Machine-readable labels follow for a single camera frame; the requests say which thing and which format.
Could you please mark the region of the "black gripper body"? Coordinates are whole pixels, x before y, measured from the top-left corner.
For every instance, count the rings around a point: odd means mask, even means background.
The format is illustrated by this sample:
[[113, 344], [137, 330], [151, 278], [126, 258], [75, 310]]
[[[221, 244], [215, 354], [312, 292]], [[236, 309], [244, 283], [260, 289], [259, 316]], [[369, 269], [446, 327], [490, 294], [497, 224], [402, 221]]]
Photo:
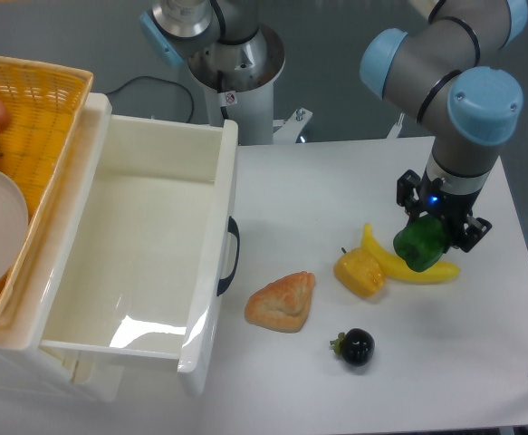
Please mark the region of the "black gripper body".
[[437, 176], [423, 174], [418, 196], [423, 210], [439, 219], [450, 240], [456, 240], [458, 230], [465, 224], [467, 216], [473, 216], [473, 206], [481, 189], [466, 188], [462, 193], [458, 185], [457, 193], [448, 186], [448, 181]]

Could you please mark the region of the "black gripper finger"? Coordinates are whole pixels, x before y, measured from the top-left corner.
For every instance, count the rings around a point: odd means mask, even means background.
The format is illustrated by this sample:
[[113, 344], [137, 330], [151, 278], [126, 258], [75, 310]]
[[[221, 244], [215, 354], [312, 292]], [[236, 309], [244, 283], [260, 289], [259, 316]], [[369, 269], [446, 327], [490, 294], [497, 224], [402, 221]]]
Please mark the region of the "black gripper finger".
[[408, 169], [397, 180], [396, 202], [404, 208], [409, 222], [419, 218], [422, 212], [422, 201], [418, 196], [420, 184], [420, 176], [412, 169]]
[[467, 216], [465, 224], [458, 230], [454, 248], [470, 252], [492, 229], [492, 224], [481, 217]]

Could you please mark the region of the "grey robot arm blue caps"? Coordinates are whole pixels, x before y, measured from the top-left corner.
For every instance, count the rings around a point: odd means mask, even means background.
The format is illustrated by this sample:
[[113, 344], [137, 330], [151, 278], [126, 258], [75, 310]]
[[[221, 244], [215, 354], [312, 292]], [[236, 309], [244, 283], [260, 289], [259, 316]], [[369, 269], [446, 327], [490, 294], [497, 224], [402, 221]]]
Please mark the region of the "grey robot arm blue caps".
[[360, 79], [435, 138], [422, 175], [405, 172], [397, 202], [409, 222], [430, 215], [441, 246], [470, 251], [491, 229], [473, 206], [523, 109], [515, 78], [483, 62], [524, 29], [524, 1], [439, 1], [417, 35], [391, 28], [369, 44]]

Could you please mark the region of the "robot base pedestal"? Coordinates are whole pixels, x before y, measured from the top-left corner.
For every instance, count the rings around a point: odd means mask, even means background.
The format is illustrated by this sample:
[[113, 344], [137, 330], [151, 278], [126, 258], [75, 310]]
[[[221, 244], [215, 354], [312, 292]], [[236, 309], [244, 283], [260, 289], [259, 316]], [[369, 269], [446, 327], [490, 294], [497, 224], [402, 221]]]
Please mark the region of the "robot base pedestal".
[[280, 36], [261, 23], [255, 1], [157, 1], [139, 25], [165, 64], [188, 68], [203, 91], [210, 125], [234, 121], [244, 146], [304, 141], [311, 111], [274, 117], [285, 50]]

